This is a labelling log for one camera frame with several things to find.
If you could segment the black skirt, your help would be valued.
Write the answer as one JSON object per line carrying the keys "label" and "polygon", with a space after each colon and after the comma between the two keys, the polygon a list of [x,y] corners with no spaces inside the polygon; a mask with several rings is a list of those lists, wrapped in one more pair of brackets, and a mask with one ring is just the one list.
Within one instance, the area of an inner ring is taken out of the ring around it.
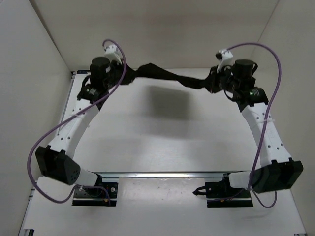
{"label": "black skirt", "polygon": [[187,88],[191,89],[205,88],[210,93],[216,93],[221,91],[221,89],[220,87],[218,87],[218,84],[216,83],[217,81],[214,71],[215,69],[211,69],[209,75],[205,79],[197,79],[193,77],[181,76],[171,73],[152,63],[142,65],[137,70],[133,70],[129,66],[127,66],[127,71],[121,82],[121,85],[128,85],[132,83],[136,78],[143,77],[149,79],[177,81]]}

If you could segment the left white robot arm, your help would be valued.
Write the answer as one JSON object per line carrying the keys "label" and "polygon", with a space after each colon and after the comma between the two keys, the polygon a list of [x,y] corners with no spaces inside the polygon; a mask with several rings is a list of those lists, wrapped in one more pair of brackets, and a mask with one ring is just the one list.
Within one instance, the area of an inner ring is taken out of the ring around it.
{"label": "left white robot arm", "polygon": [[109,90],[121,82],[127,68],[124,59],[97,57],[92,60],[90,74],[82,81],[70,121],[61,126],[46,147],[39,146],[35,152],[43,176],[67,185],[86,186],[93,196],[102,192],[100,176],[83,169],[73,158],[80,139],[101,110]]}

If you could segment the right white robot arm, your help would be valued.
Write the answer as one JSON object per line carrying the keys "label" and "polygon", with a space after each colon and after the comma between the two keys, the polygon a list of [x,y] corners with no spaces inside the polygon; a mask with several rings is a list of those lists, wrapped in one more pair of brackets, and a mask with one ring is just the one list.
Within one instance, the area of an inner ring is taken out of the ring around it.
{"label": "right white robot arm", "polygon": [[271,100],[264,89],[255,85],[258,65],[248,59],[221,58],[210,71],[210,92],[231,93],[257,145],[257,155],[249,172],[228,175],[220,185],[221,193],[232,197],[239,188],[256,193],[290,189],[303,171],[301,161],[294,161],[285,149],[270,114]]}

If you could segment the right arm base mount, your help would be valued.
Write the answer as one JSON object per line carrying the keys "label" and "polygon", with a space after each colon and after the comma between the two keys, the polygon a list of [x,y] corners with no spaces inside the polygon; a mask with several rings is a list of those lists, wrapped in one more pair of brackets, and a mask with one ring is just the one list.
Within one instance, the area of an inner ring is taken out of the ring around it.
{"label": "right arm base mount", "polygon": [[204,186],[196,188],[196,196],[206,196],[207,208],[251,208],[251,194],[243,188],[232,188],[228,177],[221,181],[205,182]]}

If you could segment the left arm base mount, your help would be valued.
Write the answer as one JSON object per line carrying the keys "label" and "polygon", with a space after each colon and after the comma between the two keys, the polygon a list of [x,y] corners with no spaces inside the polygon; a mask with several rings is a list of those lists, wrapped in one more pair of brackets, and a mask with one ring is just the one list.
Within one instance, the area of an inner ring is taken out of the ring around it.
{"label": "left arm base mount", "polygon": [[117,204],[119,179],[104,178],[102,189],[87,189],[75,190],[72,199],[73,206],[87,206],[87,207],[115,207]]}

